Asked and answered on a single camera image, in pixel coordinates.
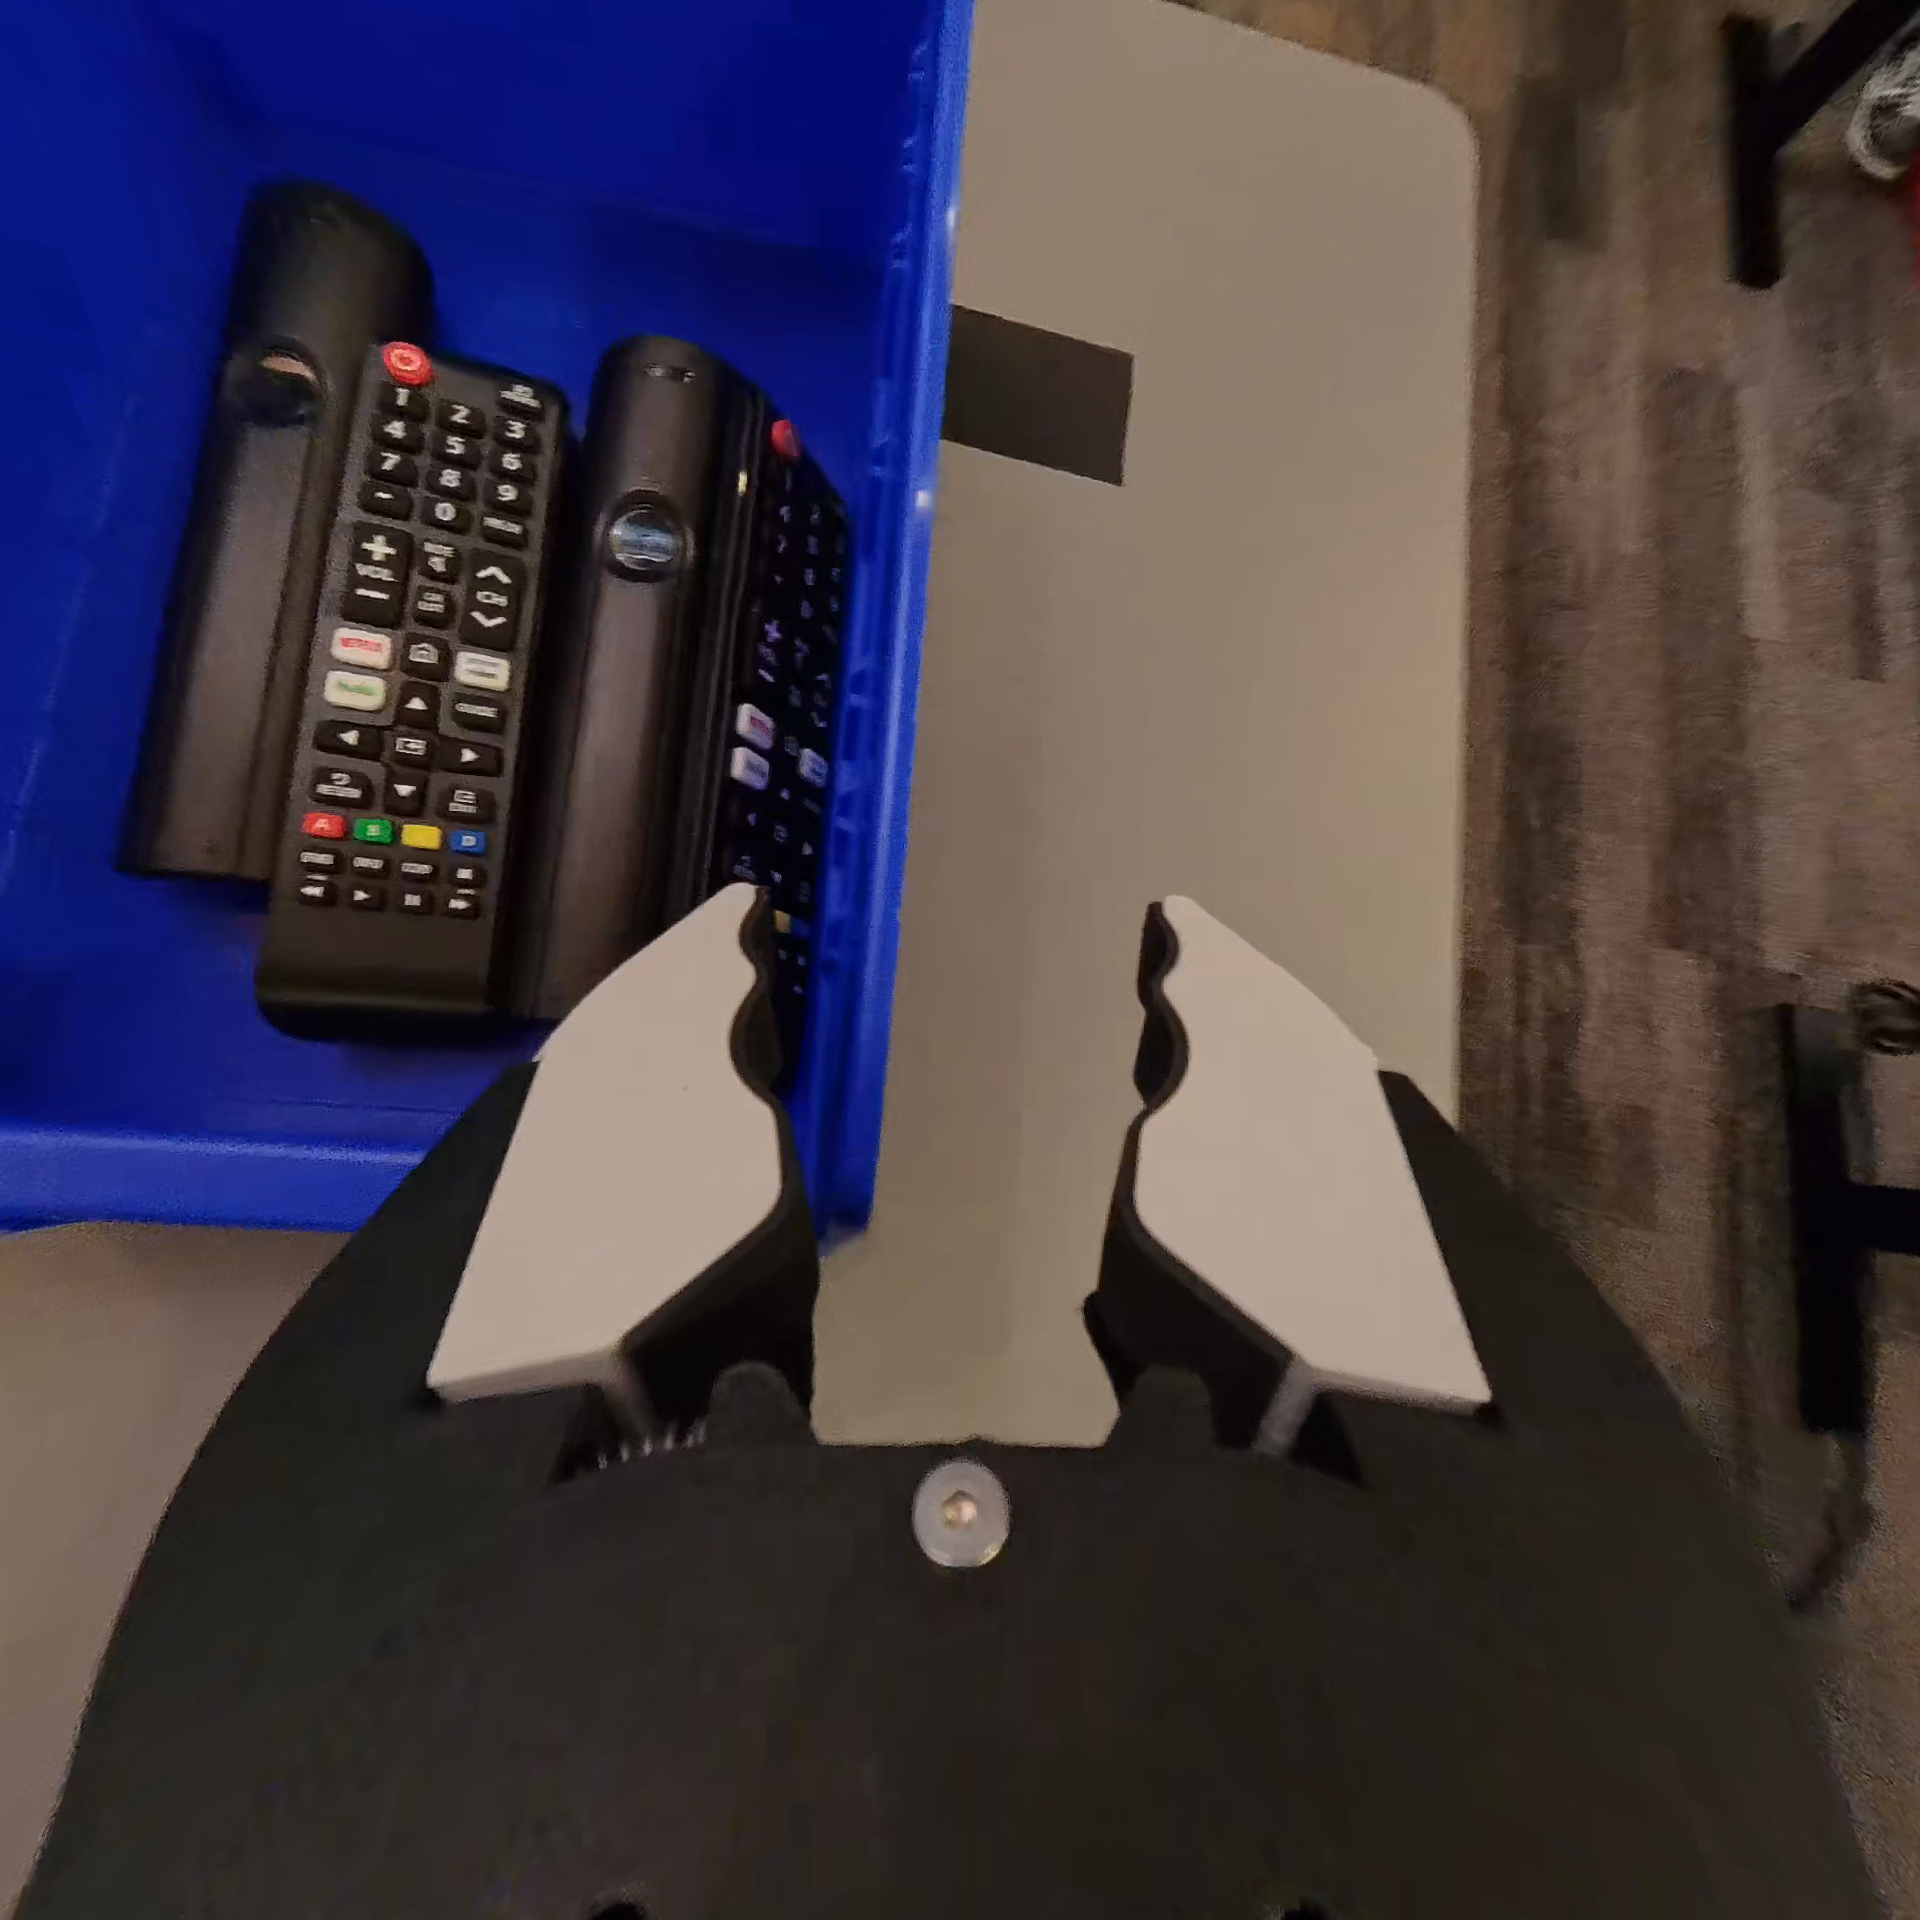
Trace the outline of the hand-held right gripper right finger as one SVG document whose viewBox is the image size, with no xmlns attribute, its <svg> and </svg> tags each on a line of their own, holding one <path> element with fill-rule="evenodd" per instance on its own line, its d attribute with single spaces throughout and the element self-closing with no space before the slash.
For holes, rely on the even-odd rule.
<svg viewBox="0 0 1920 1920">
<path fill-rule="evenodd" d="M 1137 992 L 1138 1115 L 1087 1296 L 1117 1407 L 1186 1377 L 1253 1454 L 1293 1453 L 1324 1397 L 1489 1411 L 1377 1054 L 1186 896 L 1146 911 Z"/>
</svg>

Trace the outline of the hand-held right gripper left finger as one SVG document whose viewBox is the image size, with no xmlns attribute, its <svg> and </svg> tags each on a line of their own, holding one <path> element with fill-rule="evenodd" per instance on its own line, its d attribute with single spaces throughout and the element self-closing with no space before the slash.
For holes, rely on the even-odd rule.
<svg viewBox="0 0 1920 1920">
<path fill-rule="evenodd" d="M 445 1426 L 816 1441 L 824 1261 L 780 1063 L 772 907 L 747 882 L 555 1027 L 426 1367 Z"/>
</svg>

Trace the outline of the black remote control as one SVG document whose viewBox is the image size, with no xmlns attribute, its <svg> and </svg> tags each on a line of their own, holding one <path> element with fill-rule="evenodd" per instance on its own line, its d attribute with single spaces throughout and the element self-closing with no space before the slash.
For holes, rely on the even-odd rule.
<svg viewBox="0 0 1920 1920">
<path fill-rule="evenodd" d="M 509 1008 L 562 1019 L 664 923 L 695 665 L 737 545 L 730 363 L 664 334 L 594 374 L 535 672 Z"/>
<path fill-rule="evenodd" d="M 733 397 L 695 573 L 661 914 L 732 882 L 769 894 L 780 1093 L 800 1077 L 816 971 L 850 570 L 849 510 L 797 429 L 757 392 Z"/>
<path fill-rule="evenodd" d="M 551 382 L 368 351 L 257 958 L 284 1033 L 417 1045 L 505 1019 L 568 453 Z"/>
<path fill-rule="evenodd" d="M 435 285 L 417 240 L 322 184 L 253 192 L 211 392 L 120 869 L 272 878 L 362 375 L 420 345 Z"/>
</svg>

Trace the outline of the large blue plastic bin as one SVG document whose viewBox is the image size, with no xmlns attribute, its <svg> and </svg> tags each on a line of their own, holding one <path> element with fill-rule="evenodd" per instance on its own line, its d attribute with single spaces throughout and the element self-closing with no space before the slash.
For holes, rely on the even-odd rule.
<svg viewBox="0 0 1920 1920">
<path fill-rule="evenodd" d="M 5 6 L 5 1233 L 351 1233 L 516 1047 L 253 1008 L 259 911 L 117 871 L 233 242 L 308 179 L 423 248 L 440 337 L 584 402 L 668 333 L 853 510 L 808 1058 L 816 1219 L 874 1213 L 971 6 Z"/>
</svg>

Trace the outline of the black table leg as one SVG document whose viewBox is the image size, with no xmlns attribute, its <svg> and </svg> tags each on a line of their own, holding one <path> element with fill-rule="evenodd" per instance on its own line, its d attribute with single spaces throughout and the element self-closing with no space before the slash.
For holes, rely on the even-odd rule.
<svg viewBox="0 0 1920 1920">
<path fill-rule="evenodd" d="M 1781 1007 L 1795 1397 L 1802 1426 L 1863 1450 L 1875 1409 L 1876 1262 L 1916 1257 L 1919 1191 L 1880 1181 L 1871 1058 L 1913 1058 L 1919 991 L 1867 982 L 1841 1011 Z"/>
<path fill-rule="evenodd" d="M 1916 22 L 1916 2 L 1852 2 L 1787 64 L 1776 32 L 1736 11 L 1720 29 L 1730 277 L 1769 291 L 1784 275 L 1781 155 L 1828 101 Z"/>
</svg>

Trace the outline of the black tape patch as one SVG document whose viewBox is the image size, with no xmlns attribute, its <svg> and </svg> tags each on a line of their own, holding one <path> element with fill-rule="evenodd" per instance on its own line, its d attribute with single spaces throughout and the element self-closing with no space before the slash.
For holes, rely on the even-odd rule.
<svg viewBox="0 0 1920 1920">
<path fill-rule="evenodd" d="M 1117 490 L 1135 394 L 1137 359 L 1120 349 L 952 310 L 946 445 Z"/>
</svg>

